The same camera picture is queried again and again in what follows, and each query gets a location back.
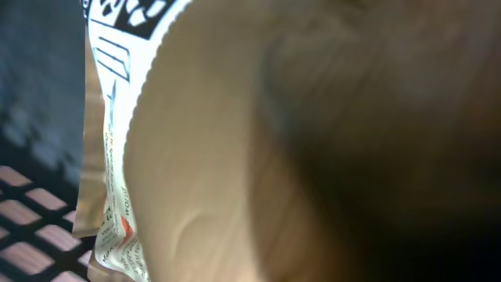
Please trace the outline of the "gold foil food bag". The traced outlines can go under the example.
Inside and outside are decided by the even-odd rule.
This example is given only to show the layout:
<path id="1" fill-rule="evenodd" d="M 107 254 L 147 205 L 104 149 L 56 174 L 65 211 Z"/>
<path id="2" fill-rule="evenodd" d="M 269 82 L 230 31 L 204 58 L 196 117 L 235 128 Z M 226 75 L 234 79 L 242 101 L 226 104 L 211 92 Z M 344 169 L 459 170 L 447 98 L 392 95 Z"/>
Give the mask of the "gold foil food bag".
<path id="1" fill-rule="evenodd" d="M 499 2 L 82 9 L 90 280 L 499 280 Z"/>

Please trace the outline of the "grey plastic basket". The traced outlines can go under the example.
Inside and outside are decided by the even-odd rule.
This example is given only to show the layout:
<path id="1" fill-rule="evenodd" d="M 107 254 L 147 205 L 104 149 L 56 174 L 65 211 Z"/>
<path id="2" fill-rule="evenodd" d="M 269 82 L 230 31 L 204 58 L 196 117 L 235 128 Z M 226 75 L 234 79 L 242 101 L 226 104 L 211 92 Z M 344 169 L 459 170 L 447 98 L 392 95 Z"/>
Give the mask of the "grey plastic basket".
<path id="1" fill-rule="evenodd" d="M 1 0 L 1 278 L 84 281 L 71 235 L 83 160 L 85 22 L 76 0 Z"/>

